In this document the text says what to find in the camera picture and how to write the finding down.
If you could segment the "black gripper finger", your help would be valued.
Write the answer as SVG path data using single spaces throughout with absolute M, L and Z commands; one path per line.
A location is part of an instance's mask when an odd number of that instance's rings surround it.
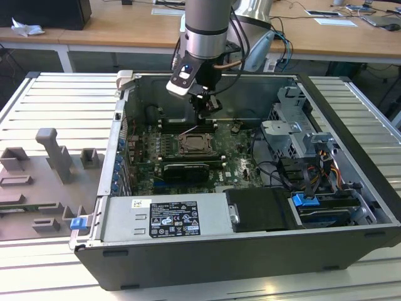
M 213 114 L 222 109 L 222 104 L 220 100 L 216 98 L 215 95 L 209 95 L 206 101 L 206 110 L 208 113 Z
M 192 104 L 192 108 L 194 110 L 194 118 L 195 124 L 203 124 L 204 123 L 204 110 L 206 109 L 207 97 L 203 96 L 203 94 L 191 95 L 190 103 Z

